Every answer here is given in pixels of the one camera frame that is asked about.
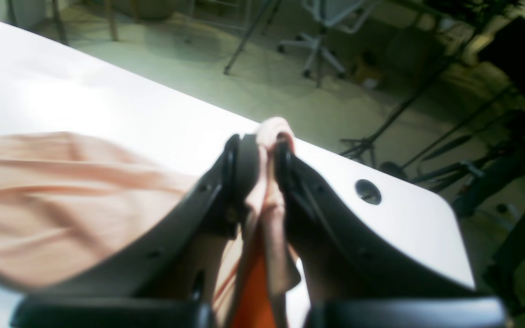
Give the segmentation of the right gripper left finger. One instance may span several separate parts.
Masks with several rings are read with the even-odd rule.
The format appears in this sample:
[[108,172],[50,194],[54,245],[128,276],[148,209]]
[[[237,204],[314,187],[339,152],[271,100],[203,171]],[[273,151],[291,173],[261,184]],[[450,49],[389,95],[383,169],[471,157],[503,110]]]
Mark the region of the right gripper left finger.
[[255,135],[232,135],[150,231],[81,274],[27,295],[11,327],[215,328],[221,256],[245,227],[259,160]]

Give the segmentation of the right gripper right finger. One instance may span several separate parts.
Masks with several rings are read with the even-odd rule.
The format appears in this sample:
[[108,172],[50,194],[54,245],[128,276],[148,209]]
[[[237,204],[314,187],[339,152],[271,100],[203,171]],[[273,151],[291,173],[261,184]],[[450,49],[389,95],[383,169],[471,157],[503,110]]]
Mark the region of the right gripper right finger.
[[311,299],[306,328],[507,328],[497,297],[410,259],[361,222],[286,141],[273,152],[286,239]]

